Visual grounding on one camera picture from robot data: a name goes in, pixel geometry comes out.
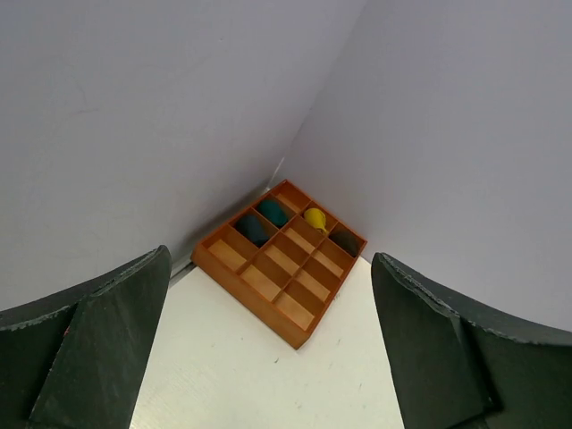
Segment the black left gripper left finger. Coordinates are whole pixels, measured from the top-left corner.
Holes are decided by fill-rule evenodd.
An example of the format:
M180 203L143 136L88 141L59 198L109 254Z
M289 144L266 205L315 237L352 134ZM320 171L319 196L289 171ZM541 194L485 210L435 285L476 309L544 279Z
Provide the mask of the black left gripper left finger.
M1 313L3 428L127 428L172 272L160 246Z

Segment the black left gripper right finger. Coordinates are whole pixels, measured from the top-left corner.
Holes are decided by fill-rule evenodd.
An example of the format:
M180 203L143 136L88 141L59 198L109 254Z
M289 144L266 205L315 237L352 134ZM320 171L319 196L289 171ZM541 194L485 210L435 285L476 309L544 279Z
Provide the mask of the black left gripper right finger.
M376 311L407 428L569 428L571 334L377 253Z

